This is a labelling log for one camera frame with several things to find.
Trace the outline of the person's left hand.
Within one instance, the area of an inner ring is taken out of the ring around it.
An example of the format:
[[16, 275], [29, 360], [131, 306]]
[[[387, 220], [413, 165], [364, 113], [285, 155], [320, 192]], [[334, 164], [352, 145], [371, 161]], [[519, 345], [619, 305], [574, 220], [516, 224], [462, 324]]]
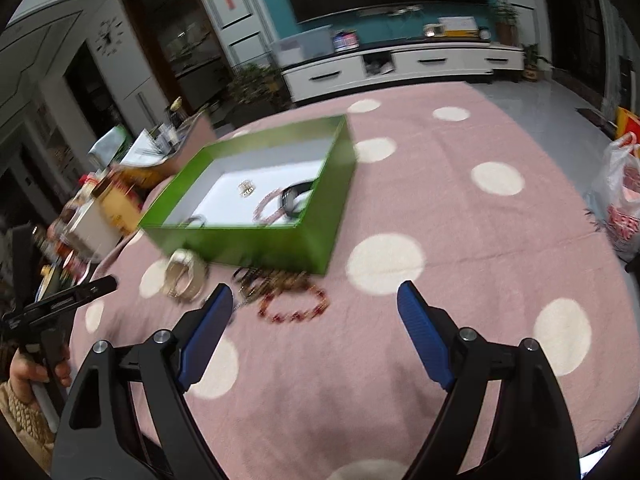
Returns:
[[[63, 387], [69, 387], [72, 378], [68, 362], [70, 350], [67, 346], [63, 347], [62, 356], [62, 361], [54, 369], [54, 376]], [[25, 404], [32, 403], [35, 399], [32, 384], [45, 384], [49, 380], [49, 373], [44, 366], [17, 350], [11, 362], [9, 383], [18, 400]]]

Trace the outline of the beige sleeve forearm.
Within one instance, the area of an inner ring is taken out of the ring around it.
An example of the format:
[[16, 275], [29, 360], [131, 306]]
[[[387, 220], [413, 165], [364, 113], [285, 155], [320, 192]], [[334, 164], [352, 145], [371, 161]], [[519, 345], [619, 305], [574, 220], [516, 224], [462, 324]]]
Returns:
[[9, 382], [1, 385], [1, 413], [35, 462], [50, 474], [55, 435], [39, 410], [17, 399]]

